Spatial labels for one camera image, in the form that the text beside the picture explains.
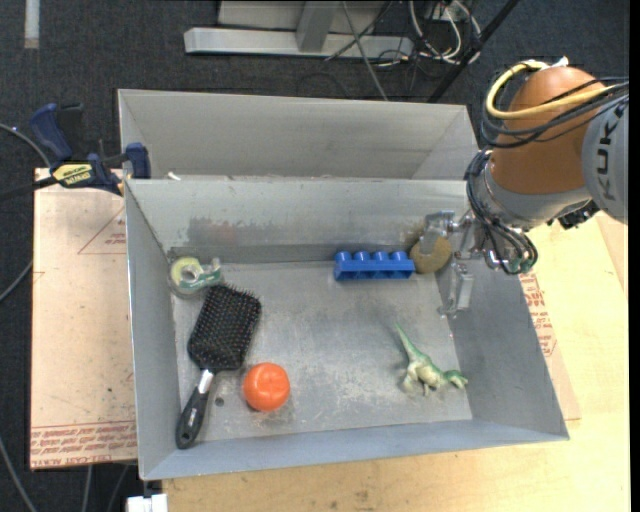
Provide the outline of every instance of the toy dinosaur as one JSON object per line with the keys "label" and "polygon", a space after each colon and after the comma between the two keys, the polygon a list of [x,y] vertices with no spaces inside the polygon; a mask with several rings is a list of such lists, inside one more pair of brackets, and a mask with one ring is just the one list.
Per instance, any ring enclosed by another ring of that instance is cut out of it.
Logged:
{"label": "toy dinosaur", "polygon": [[409,366],[407,367],[407,375],[402,381],[402,387],[405,391],[413,390],[413,383],[422,383],[424,386],[425,396],[429,394],[431,389],[437,390],[447,382],[455,387],[462,389],[469,382],[458,370],[449,370],[443,372],[438,368],[431,358],[420,352],[411,342],[407,334],[396,323],[396,329],[400,335],[400,340],[404,350],[409,357]]}

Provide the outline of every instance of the black hair brush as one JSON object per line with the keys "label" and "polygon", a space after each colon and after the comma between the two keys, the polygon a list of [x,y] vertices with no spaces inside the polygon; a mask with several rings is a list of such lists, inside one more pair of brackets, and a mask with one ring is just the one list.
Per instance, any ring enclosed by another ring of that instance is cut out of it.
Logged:
{"label": "black hair brush", "polygon": [[189,448],[196,440],[215,374],[242,366],[261,311],[260,301],[247,291],[226,284],[207,291],[187,343],[189,356],[200,366],[202,374],[178,420],[178,448]]}

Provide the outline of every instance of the brush handle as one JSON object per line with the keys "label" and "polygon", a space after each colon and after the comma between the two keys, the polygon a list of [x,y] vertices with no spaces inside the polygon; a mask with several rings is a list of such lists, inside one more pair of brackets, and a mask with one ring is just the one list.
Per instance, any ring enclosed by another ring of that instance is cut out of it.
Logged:
{"label": "brush handle", "polygon": [[176,445],[181,450],[190,448],[198,437],[204,421],[204,413],[209,401],[209,390],[213,383],[213,373],[204,370],[200,382],[193,390],[191,398],[182,410],[176,427]]}

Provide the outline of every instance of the orange ball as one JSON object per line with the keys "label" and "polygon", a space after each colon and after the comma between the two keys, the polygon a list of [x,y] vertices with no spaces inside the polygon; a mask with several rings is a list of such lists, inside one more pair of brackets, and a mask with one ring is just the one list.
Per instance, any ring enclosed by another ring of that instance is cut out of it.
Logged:
{"label": "orange ball", "polygon": [[275,411],[289,398],[291,385],[287,372],[274,363],[252,367],[244,378],[242,391],[247,403],[258,411]]}

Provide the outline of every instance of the brush bristles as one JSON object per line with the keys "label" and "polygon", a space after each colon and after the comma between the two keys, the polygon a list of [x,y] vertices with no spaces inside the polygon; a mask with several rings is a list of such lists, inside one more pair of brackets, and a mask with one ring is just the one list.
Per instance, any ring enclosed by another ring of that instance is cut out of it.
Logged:
{"label": "brush bristles", "polygon": [[187,345],[191,358],[212,372],[237,370],[260,318],[262,305],[248,291],[211,287]]}

